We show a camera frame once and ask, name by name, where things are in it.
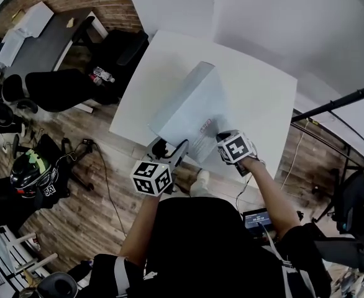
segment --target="strap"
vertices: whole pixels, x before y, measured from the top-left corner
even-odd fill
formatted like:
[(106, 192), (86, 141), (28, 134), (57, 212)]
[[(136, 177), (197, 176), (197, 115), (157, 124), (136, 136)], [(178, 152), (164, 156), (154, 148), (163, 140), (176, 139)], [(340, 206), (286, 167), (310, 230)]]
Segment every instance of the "strap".
[(125, 294), (130, 287), (124, 262), (125, 257), (117, 257), (116, 262), (114, 263), (114, 279), (116, 280), (119, 295)]
[(279, 252), (277, 251), (276, 249), (276, 246), (275, 244), (273, 243), (273, 240), (271, 239), (268, 231), (266, 230), (266, 228), (262, 225), (262, 223), (258, 223), (259, 225), (262, 226), (262, 228), (264, 229), (266, 235), (268, 236), (268, 239), (269, 239), (269, 243), (270, 243), (270, 247), (271, 247), (271, 250), (273, 251), (273, 254), (276, 255), (276, 257), (281, 260), (282, 262), (285, 262), (285, 260), (281, 257), (281, 255), (279, 254)]
[[(289, 262), (284, 260), (281, 255), (279, 254), (279, 252), (276, 249), (275, 244), (273, 243), (273, 240), (271, 239), (268, 231), (266, 230), (266, 228), (261, 224), (258, 223), (260, 226), (262, 226), (262, 228), (265, 230), (266, 235), (268, 236), (269, 239), (269, 244), (270, 244), (270, 248), (273, 252), (273, 254), (276, 255), (276, 257), (283, 262), (283, 265), (281, 267), (281, 270), (283, 272), (283, 281), (284, 281), (284, 290), (285, 290), (285, 294), (286, 294), (286, 298), (293, 298), (293, 295), (291, 293), (291, 289), (289, 288), (289, 284), (288, 284), (288, 277), (287, 274), (288, 273), (298, 273), (298, 271), (293, 267), (293, 265)], [(309, 274), (305, 271), (301, 271), (299, 270), (299, 273), (301, 274), (301, 277), (306, 285), (306, 287), (309, 289), (309, 292), (311, 293), (311, 295), (313, 296), (313, 298), (316, 298), (316, 294), (314, 292), (314, 288), (311, 282), (311, 279), (309, 277)]]

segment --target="hand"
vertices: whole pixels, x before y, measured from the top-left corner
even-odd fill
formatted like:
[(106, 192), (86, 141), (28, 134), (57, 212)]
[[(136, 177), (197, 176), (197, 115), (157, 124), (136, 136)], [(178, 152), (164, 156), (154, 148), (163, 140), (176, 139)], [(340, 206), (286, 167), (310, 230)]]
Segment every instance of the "hand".
[(261, 161), (251, 158), (249, 156), (245, 157), (242, 160), (242, 164), (243, 164), (244, 168), (249, 170), (249, 172), (251, 172), (251, 173), (255, 172), (256, 170), (258, 170), (262, 167), (265, 167)]

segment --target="person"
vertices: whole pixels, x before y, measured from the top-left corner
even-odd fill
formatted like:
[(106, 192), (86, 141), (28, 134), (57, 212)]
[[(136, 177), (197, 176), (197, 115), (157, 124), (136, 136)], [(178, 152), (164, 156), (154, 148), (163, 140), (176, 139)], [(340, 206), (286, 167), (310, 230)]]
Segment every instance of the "person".
[(285, 290), (282, 262), (253, 241), (240, 214), (211, 195), (201, 171), (191, 197), (160, 202), (147, 196), (119, 256), (97, 255), (89, 286), (78, 298), (94, 297), (329, 297), (329, 275), (296, 211), (252, 158), (243, 165), (255, 178), (280, 240), (283, 259), (310, 277), (307, 287)]

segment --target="white box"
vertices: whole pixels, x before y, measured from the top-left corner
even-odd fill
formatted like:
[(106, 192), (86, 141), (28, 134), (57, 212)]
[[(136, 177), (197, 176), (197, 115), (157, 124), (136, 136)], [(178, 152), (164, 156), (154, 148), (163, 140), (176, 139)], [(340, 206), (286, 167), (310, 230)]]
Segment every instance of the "white box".
[(0, 67), (11, 66), (22, 47), (25, 38), (14, 29), (8, 30), (6, 36), (0, 43)]
[(14, 30), (25, 38), (39, 37), (52, 16), (53, 11), (41, 1), (26, 12), (25, 16), (15, 25)]
[(159, 108), (150, 129), (177, 147), (189, 140), (189, 157), (203, 162), (217, 146), (216, 135), (230, 128), (227, 101), (214, 65), (200, 62)]

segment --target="black cable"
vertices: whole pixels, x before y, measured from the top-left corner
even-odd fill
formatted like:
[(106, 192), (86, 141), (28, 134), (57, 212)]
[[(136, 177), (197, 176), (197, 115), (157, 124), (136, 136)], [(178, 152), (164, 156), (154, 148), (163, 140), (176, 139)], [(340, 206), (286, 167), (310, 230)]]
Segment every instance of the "black cable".
[(77, 145), (76, 149), (74, 150), (74, 153), (76, 153), (76, 151), (77, 151), (78, 147), (80, 147), (82, 144), (83, 144), (83, 142), (80, 142), (80, 143)]
[(346, 121), (344, 121), (341, 117), (339, 117), (336, 113), (330, 111), (330, 114), (333, 115), (336, 119), (338, 119), (345, 126), (347, 126), (351, 131), (353, 131), (356, 135), (358, 135), (364, 141), (364, 137), (362, 135), (360, 135), (351, 125), (349, 125)]
[(120, 218), (120, 215), (119, 215), (119, 211), (117, 210), (116, 206), (114, 205), (114, 202), (113, 202), (112, 197), (110, 195), (110, 188), (109, 188), (109, 181), (107, 179), (107, 168), (106, 168), (105, 160), (104, 160), (104, 158), (102, 156), (102, 152), (101, 152), (101, 149), (98, 146), (98, 144), (94, 142), (94, 145), (96, 145), (96, 148), (98, 149), (99, 155), (101, 156), (101, 159), (102, 159), (102, 162), (103, 162), (103, 167), (105, 168), (105, 179), (106, 179), (107, 193), (109, 194), (109, 200), (113, 204), (114, 210), (116, 211), (117, 217), (119, 218), (119, 221), (120, 221), (120, 226), (121, 226), (122, 232), (123, 232), (124, 236), (126, 237), (127, 234), (125, 233), (124, 226), (123, 226), (123, 224), (121, 222), (121, 218)]
[(250, 182), (252, 178), (252, 174), (251, 174), (251, 177), (248, 178), (247, 182), (245, 183), (245, 186), (243, 187), (243, 189), (241, 190), (241, 192), (237, 195), (236, 197), (236, 209), (237, 209), (237, 212), (240, 213), (240, 210), (239, 210), (239, 197), (244, 193), (244, 191), (246, 190), (247, 186), (248, 186), (248, 182)]

